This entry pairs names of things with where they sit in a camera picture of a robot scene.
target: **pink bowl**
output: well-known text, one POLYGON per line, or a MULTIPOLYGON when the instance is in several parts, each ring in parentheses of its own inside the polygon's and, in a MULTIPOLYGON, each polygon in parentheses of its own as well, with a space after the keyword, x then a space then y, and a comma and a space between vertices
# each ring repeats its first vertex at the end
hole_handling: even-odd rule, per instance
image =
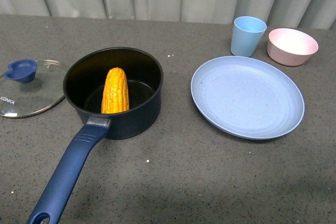
POLYGON ((278 28, 268 35, 267 53, 276 62, 299 66, 317 52, 316 40, 301 31, 278 28))

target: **black saucepan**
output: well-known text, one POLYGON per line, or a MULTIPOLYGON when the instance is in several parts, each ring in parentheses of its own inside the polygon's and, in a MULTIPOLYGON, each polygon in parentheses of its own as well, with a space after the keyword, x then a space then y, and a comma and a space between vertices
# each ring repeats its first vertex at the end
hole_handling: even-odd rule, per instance
POLYGON ((78 60, 67 72, 63 90, 84 126, 72 139, 27 223, 58 223, 92 148, 104 137, 140 134, 156 120, 161 107, 163 70, 151 55, 134 48, 107 48, 78 60), (122 68, 128 80, 130 110, 101 114, 105 79, 122 68))

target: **yellow corn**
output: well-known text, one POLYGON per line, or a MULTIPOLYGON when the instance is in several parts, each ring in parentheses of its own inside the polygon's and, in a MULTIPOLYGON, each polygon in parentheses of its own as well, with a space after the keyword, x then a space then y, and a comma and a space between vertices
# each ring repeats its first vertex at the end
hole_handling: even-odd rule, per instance
POLYGON ((126 74, 121 68, 112 68, 105 81, 101 113, 111 114, 129 109, 126 74))

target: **pot lid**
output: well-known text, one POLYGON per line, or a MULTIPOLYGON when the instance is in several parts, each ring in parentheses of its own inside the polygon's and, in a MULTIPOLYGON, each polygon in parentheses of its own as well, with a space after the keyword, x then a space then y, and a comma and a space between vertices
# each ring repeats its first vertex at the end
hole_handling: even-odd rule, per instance
POLYGON ((44 112, 64 98, 68 67, 54 60, 19 60, 0 76, 0 116, 25 118, 44 112))

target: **plastic plate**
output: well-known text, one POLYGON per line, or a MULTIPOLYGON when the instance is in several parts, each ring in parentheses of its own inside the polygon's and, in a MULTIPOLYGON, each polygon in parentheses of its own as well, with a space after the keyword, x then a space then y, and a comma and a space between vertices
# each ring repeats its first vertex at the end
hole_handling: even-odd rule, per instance
POLYGON ((191 93, 202 115, 231 135, 267 140, 293 131, 305 102, 279 69, 253 58, 223 56, 201 65, 191 93))

